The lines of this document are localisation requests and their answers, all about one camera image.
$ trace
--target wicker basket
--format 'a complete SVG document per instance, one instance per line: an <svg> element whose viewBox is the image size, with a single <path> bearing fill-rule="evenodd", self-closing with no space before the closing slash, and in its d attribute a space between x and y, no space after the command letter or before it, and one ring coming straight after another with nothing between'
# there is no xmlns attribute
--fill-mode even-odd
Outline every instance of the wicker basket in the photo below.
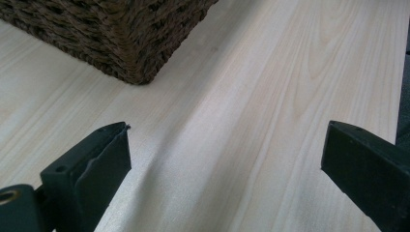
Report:
<svg viewBox="0 0 410 232"><path fill-rule="evenodd" d="M218 0L0 0L12 25L132 84L146 84Z"/></svg>

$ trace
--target light wood grain surface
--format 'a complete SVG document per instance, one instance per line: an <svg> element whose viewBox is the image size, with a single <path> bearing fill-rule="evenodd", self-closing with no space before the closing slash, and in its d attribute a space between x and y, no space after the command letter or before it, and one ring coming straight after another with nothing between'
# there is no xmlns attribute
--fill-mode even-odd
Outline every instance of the light wood grain surface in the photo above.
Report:
<svg viewBox="0 0 410 232"><path fill-rule="evenodd" d="M408 0L220 0L142 87L0 22L0 187L38 187L125 121L132 171L97 231L378 231L320 159L331 119L395 140L409 15Z"/></svg>

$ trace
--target dark green plastic part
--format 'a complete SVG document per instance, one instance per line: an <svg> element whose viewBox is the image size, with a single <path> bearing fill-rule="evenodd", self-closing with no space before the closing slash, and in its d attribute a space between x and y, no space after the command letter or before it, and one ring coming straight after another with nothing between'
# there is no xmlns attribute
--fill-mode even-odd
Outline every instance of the dark green plastic part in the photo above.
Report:
<svg viewBox="0 0 410 232"><path fill-rule="evenodd" d="M118 123L94 131L41 173L56 199L58 231L94 231L131 169L127 129Z"/></svg>
<svg viewBox="0 0 410 232"><path fill-rule="evenodd" d="M92 132L41 173L36 191L0 189L0 231L94 231L131 169L128 129L117 123ZM9 192L18 194L10 200Z"/></svg>
<svg viewBox="0 0 410 232"><path fill-rule="evenodd" d="M43 232L42 213L31 186L17 185L0 190L0 231Z"/></svg>
<svg viewBox="0 0 410 232"><path fill-rule="evenodd" d="M382 231L410 231L409 153L361 128L331 122L322 170Z"/></svg>

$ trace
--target clamp jaw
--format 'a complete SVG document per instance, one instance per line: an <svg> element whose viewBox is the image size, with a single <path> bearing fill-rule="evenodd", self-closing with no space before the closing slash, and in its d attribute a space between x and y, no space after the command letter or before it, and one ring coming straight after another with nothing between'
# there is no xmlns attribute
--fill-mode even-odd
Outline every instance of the clamp jaw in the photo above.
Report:
<svg viewBox="0 0 410 232"><path fill-rule="evenodd" d="M410 153L361 128L330 122L322 170L384 232L410 231Z"/></svg>
<svg viewBox="0 0 410 232"><path fill-rule="evenodd" d="M43 185L0 189L0 231L94 231L131 170L125 123L95 130L41 173Z"/></svg>

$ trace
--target screw hole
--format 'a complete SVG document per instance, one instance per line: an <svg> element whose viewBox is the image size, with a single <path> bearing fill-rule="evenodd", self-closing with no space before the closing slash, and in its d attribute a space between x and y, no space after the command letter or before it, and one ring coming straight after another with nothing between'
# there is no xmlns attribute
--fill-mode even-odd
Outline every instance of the screw hole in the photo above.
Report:
<svg viewBox="0 0 410 232"><path fill-rule="evenodd" d="M67 166L59 166L55 169L56 172L64 172L67 170Z"/></svg>
<svg viewBox="0 0 410 232"><path fill-rule="evenodd" d="M8 190L0 193L0 206L16 200L20 195L18 190Z"/></svg>

